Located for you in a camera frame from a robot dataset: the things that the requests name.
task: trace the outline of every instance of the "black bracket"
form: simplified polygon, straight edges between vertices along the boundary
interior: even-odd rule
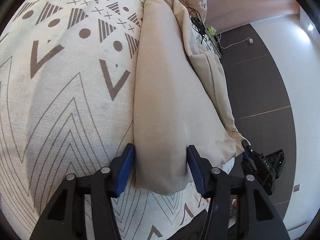
[[[134,145],[90,176],[68,174],[41,214],[30,240],[87,240],[84,195],[91,195],[96,240],[121,240],[111,198],[124,191],[135,160]]]
[[[236,233],[232,239],[290,239],[276,209],[255,176],[247,174],[242,179],[229,176],[217,167],[213,168],[207,159],[200,157],[194,145],[187,148],[187,161],[197,191],[203,198],[211,198],[201,240],[226,240],[230,236],[230,195],[237,195],[238,201]]]
[[[245,149],[241,162],[244,175],[256,177],[267,194],[272,195],[275,190],[273,182],[280,177],[285,164],[283,150],[265,156],[252,150],[246,140],[242,141],[242,146]]]

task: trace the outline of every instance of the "patterned bedsheet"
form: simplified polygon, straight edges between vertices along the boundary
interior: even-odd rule
[[[2,33],[0,208],[22,240],[68,173],[93,174],[133,142],[144,1],[26,0]],[[112,202],[130,240],[167,239],[207,206],[192,183],[162,196],[136,188],[134,172]]]

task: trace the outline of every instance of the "beige pillow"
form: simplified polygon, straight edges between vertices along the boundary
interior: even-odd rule
[[[147,0],[133,112],[137,187],[163,195],[183,190],[192,181],[186,162],[190,144],[212,166],[226,163],[243,151],[243,137],[232,122],[225,80],[214,84],[212,97],[216,98],[218,114],[194,71],[199,68],[197,64],[203,63],[203,57],[197,58],[199,55],[206,57],[192,35],[187,9],[178,0]],[[216,96],[219,90],[223,91],[223,99]],[[237,135],[232,138],[228,133]]]

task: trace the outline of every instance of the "brown circle pattern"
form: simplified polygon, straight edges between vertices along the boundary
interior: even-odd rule
[[[33,10],[26,12],[23,16],[22,19],[28,19],[33,15]]]
[[[122,43],[120,41],[115,41],[113,43],[113,47],[115,48],[116,51],[121,51],[122,50]]]
[[[89,29],[82,29],[81,31],[79,31],[79,36],[80,38],[86,39],[90,36],[91,31]]]
[[[60,19],[54,19],[51,22],[49,22],[48,27],[56,26],[60,22]]]

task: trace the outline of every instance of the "dark gray floor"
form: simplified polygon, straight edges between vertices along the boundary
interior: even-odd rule
[[[278,68],[252,26],[245,25],[223,33],[221,44],[226,47],[247,37],[253,38],[254,45],[243,42],[223,49],[220,62],[240,133],[259,153],[269,154],[281,148],[284,151],[286,163],[270,197],[283,219],[293,189],[296,165],[293,116]],[[241,155],[236,158],[231,175],[243,176],[241,158]]]

